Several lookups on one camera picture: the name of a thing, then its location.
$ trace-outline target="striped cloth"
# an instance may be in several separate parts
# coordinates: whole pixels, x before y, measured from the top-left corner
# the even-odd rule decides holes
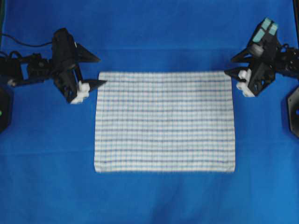
[[[219,72],[101,72],[94,167],[235,170],[231,79]]]

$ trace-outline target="black cable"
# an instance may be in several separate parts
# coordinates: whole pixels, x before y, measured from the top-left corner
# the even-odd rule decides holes
[[[8,34],[0,33],[0,35],[1,35],[1,36],[6,36],[6,37],[8,37],[8,38],[12,39],[13,41],[15,41],[16,43],[18,43],[18,44],[20,44],[20,45],[24,45],[24,46],[32,47],[32,48],[39,48],[39,47],[43,47],[43,46],[52,44],[52,42],[47,42],[47,43],[40,44],[40,45],[31,45],[31,44],[22,43],[21,41],[15,39],[13,36],[8,35]]]
[[[0,51],[0,54],[5,55],[5,57],[8,57],[7,53]]]
[[[14,50],[14,51],[10,52],[9,57],[12,58],[13,55],[17,55],[18,58],[22,58],[22,55],[18,51]]]

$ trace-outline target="checkered towel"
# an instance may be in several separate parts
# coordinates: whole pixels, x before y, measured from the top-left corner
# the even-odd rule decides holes
[[[235,169],[231,79],[219,72],[101,72],[94,166],[112,171]]]

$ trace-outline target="blue fabric backdrop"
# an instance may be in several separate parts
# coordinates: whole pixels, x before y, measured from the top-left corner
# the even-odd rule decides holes
[[[268,16],[281,43],[297,47],[292,1],[10,0],[3,32],[31,44],[67,27],[98,55],[100,71],[202,71],[235,66]],[[41,52],[3,38],[2,50]],[[277,75],[258,98],[233,81],[236,170],[223,173],[94,171],[96,92],[68,105],[51,81],[15,89],[11,126],[0,134],[0,223],[298,223],[299,140],[285,97],[298,81]]]

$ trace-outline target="blue tablecloth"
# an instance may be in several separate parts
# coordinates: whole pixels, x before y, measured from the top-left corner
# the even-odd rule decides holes
[[[66,27],[102,59],[100,71],[202,71],[235,66],[266,16],[297,47],[292,1],[10,0],[3,32],[40,44]],[[32,49],[2,39],[1,49]],[[68,105],[52,81],[15,89],[11,126],[0,134],[0,223],[298,223],[299,140],[285,97],[298,81],[277,75],[258,98],[235,88],[236,170],[222,173],[94,171],[96,92]]]

